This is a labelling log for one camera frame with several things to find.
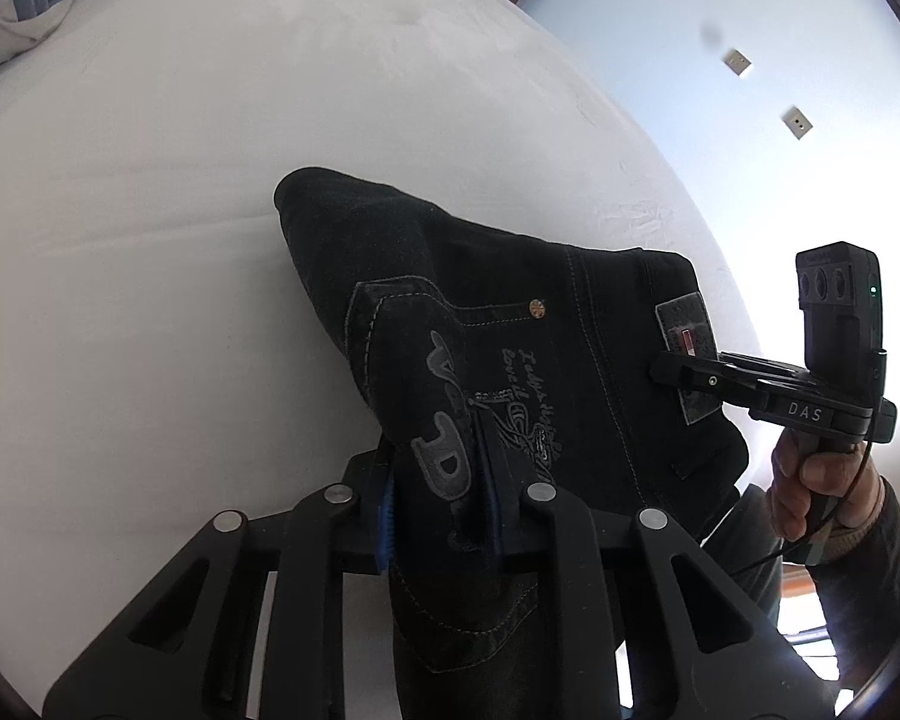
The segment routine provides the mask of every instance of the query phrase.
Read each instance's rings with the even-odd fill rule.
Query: metal pin
[[[232,533],[243,523],[240,512],[220,512],[213,518],[213,526],[221,533]]]
[[[667,527],[667,515],[660,509],[643,509],[640,512],[640,524],[652,531],[662,531]]]
[[[548,485],[546,482],[535,482],[527,488],[527,495],[530,500],[546,503],[557,497],[557,488]]]
[[[323,491],[323,497],[329,503],[346,503],[353,498],[353,490],[348,488],[347,485],[330,485]]]

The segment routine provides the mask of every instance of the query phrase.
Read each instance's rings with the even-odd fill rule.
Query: black handle
[[[800,454],[800,462],[797,466],[797,473],[802,471],[803,464],[807,458],[818,452],[840,452],[847,454],[853,451],[853,445],[846,442],[837,442],[832,439],[822,439],[820,436],[812,436],[807,433],[797,433],[797,449]],[[825,519],[837,504],[840,498],[836,495],[822,495],[821,493],[810,493],[810,511],[807,512],[807,533],[812,533],[813,529]],[[784,560],[786,562],[799,563],[800,565],[817,565],[823,557],[823,547],[830,538],[830,531],[833,529],[834,520],[828,522],[820,531],[794,550],[786,554]]]

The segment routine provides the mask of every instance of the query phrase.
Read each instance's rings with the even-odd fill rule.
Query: black cable
[[[837,514],[840,514],[840,509],[842,505],[847,501],[847,498],[850,498],[853,490],[856,490],[857,485],[860,483],[860,480],[863,478],[864,470],[866,470],[866,464],[869,462],[869,455],[871,454],[871,447],[874,446],[874,442],[872,440],[868,440],[866,442],[866,449],[864,450],[863,459],[860,461],[860,467],[857,469],[856,476],[853,477],[853,481],[850,482],[850,486],[847,488],[847,492],[842,495],[839,501],[837,501],[837,505],[830,510],[830,514],[826,517],[823,517],[820,522],[817,523],[816,527],[813,528],[809,533],[804,533],[803,536],[798,538],[796,541],[792,541],[789,544],[785,544],[780,547],[778,550],[775,550],[770,553],[770,555],[766,555],[765,557],[761,557],[760,560],[756,560],[755,562],[751,562],[750,565],[745,565],[743,568],[738,568],[736,571],[730,573],[730,578],[735,578],[740,576],[741,574],[746,574],[746,572],[754,570],[754,568],[758,568],[764,563],[770,562],[771,560],[776,560],[778,557],[785,557],[790,552],[793,552],[797,547],[804,546],[807,541],[810,541],[811,538],[816,536],[823,528],[833,521],[834,517],[837,517]]]

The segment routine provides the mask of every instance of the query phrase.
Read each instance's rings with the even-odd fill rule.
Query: mattress
[[[758,351],[672,170],[505,0],[76,0],[0,68],[0,669],[35,706],[216,512],[375,446],[272,205],[306,165],[678,251],[720,347]],[[355,716],[398,717],[385,584],[347,581]]]

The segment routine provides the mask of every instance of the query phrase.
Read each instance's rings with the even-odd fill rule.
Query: black jeans
[[[746,445],[688,425],[647,368],[655,306],[698,290],[658,251],[581,250],[308,167],[275,195],[290,254],[394,459],[394,660],[407,718],[546,717],[552,625],[533,576],[492,569],[474,430],[593,508],[666,509],[696,538],[739,497]]]

